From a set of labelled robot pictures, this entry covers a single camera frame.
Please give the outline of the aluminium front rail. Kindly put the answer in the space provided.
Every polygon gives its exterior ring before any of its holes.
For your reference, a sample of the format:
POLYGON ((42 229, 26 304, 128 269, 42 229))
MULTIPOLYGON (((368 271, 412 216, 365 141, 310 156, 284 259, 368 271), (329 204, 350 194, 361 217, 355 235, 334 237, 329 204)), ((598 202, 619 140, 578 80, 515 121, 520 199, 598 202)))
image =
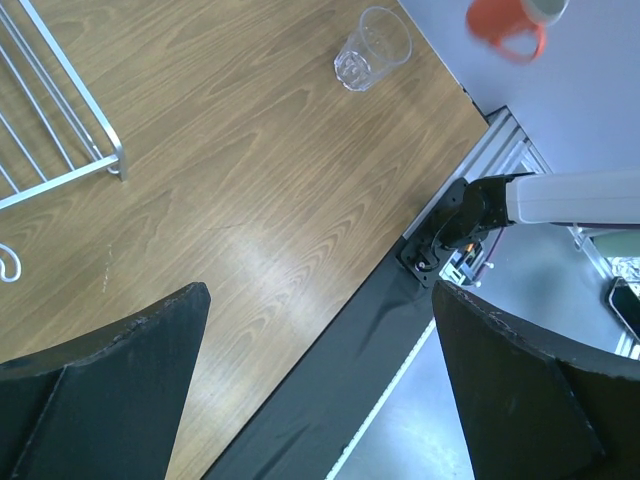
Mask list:
POLYGON ((492 112, 488 120, 487 131, 405 230, 402 235, 404 239, 411 237, 444 197, 449 187, 459 178, 471 182, 485 176, 513 172, 553 172, 506 106, 492 112))

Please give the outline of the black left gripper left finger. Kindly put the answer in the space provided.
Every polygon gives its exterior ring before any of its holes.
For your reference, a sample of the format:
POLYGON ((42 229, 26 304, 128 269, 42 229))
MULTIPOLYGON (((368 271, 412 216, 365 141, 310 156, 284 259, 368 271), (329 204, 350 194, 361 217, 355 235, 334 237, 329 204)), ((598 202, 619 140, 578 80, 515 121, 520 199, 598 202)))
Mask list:
POLYGON ((164 478, 208 312, 208 288, 194 282, 2 363, 2 478, 164 478))

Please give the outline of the orange mug white inside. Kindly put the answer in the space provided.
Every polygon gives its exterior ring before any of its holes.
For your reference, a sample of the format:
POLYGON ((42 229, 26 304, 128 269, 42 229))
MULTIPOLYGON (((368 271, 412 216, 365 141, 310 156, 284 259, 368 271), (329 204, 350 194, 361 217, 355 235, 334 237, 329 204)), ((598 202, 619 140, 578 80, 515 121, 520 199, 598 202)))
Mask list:
POLYGON ((565 13, 568 1, 477 0, 465 15, 466 27, 477 40, 492 47, 505 59, 526 64, 537 59, 547 44, 547 28, 565 13), (535 48, 521 53, 507 48, 509 38, 531 34, 535 48))

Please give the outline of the clear faceted glass cup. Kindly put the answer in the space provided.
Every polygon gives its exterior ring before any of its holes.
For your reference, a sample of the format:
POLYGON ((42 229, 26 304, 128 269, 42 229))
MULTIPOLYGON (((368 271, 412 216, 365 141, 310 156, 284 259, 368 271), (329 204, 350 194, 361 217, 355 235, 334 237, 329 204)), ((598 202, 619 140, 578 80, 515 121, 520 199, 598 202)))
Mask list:
POLYGON ((365 92, 411 57, 413 42, 404 21, 392 10, 371 6, 333 61, 337 80, 349 91, 365 92))

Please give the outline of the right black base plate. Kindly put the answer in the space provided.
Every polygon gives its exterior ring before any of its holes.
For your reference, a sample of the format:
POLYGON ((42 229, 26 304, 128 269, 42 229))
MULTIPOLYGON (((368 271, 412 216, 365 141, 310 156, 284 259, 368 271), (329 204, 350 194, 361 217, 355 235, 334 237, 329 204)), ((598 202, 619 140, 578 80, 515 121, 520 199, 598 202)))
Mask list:
POLYGON ((510 180, 509 176, 493 176, 469 183, 459 178, 429 210, 398 255, 422 287, 434 287, 441 268, 457 251, 461 256, 454 266, 463 269, 468 285, 477 283, 466 261, 477 259, 489 232, 502 228, 506 219, 504 185, 510 180))

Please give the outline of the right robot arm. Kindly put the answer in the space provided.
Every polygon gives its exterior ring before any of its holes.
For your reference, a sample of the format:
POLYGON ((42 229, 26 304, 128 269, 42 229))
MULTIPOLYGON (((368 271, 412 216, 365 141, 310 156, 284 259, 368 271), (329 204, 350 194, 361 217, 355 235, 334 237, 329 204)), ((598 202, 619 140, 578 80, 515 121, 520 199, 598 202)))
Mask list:
POLYGON ((431 217, 425 257, 516 224, 632 229, 639 226, 639 169, 503 174, 476 179, 454 207, 431 217))

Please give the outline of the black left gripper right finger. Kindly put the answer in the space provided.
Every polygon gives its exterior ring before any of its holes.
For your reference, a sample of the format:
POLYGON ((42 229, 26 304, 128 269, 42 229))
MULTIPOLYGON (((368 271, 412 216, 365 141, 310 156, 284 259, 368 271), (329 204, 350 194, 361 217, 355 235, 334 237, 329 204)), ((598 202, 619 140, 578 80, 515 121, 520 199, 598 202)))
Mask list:
POLYGON ((638 361, 447 281, 432 306, 476 478, 638 478, 638 361))

